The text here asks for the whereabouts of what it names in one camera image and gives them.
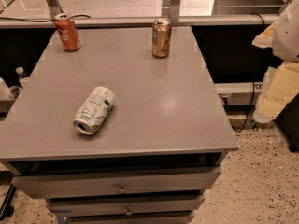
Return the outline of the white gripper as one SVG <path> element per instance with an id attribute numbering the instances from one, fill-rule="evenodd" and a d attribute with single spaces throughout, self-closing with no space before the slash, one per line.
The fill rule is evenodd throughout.
<path id="1" fill-rule="evenodd" d="M 278 68 L 269 67 L 265 72 L 253 112 L 255 121 L 268 123 L 299 94 L 299 0 L 292 0 L 277 22 L 257 35 L 252 45 L 262 49 L 272 47 L 274 55 L 284 60 Z"/>

